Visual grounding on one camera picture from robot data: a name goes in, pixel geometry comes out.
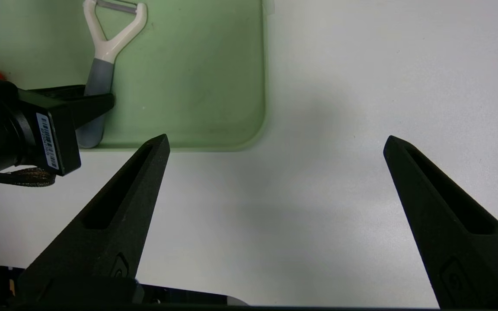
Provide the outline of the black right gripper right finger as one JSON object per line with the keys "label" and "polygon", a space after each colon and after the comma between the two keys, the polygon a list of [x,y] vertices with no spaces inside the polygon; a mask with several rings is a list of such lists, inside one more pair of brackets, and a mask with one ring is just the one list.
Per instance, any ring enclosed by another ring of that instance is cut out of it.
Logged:
{"label": "black right gripper right finger", "polygon": [[406,140],[383,155],[439,307],[498,309],[498,220]]}

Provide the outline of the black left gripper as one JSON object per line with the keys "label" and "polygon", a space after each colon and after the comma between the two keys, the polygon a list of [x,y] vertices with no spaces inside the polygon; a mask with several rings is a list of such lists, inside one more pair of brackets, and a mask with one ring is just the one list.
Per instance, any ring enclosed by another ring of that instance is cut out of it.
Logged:
{"label": "black left gripper", "polygon": [[112,93],[85,95],[85,85],[18,90],[25,118],[25,162],[65,176],[81,166],[75,129],[105,115],[116,102]]}

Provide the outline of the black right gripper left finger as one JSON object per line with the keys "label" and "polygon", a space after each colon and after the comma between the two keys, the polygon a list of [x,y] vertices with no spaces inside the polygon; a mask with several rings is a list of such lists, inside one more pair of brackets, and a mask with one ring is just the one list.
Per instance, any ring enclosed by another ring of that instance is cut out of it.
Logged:
{"label": "black right gripper left finger", "polygon": [[27,302],[138,302],[136,281],[170,155],[168,137],[132,155],[20,275]]}

